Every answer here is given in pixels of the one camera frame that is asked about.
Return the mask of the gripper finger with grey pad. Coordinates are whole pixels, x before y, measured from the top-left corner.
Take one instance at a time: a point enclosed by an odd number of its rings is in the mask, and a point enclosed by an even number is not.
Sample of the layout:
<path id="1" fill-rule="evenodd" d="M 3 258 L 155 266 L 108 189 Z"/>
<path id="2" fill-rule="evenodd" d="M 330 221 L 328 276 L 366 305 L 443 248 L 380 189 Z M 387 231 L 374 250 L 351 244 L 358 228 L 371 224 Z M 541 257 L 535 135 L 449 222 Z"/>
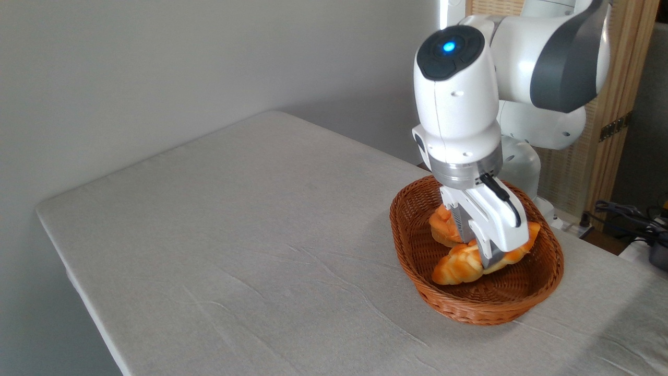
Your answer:
<path id="1" fill-rule="evenodd" d="M 503 250 L 499 249 L 496 243 L 493 240 L 489 240 L 486 243 L 484 241 L 477 240 L 478 245 L 478 255 L 480 256 L 483 269 L 485 271 L 490 271 L 492 267 L 496 266 L 506 254 Z"/>
<path id="2" fill-rule="evenodd" d="M 463 208 L 453 208 L 452 217 L 455 221 L 459 236 L 461 238 L 461 243 L 469 243 L 472 240 L 475 240 L 476 236 L 472 228 L 470 227 L 469 221 L 472 217 L 466 212 Z"/>

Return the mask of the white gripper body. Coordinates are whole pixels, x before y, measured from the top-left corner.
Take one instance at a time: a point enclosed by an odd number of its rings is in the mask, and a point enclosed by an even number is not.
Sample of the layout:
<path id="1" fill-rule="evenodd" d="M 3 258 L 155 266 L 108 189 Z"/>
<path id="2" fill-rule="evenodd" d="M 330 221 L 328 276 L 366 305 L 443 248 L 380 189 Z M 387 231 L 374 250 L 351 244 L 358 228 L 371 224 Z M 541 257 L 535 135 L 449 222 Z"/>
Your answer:
<path id="1" fill-rule="evenodd" d="M 475 240 L 493 240 L 506 254 L 528 241 L 527 215 L 520 200 L 497 178 L 482 178 L 467 190 L 441 186 L 444 207 L 463 208 L 472 217 L 469 224 Z"/>

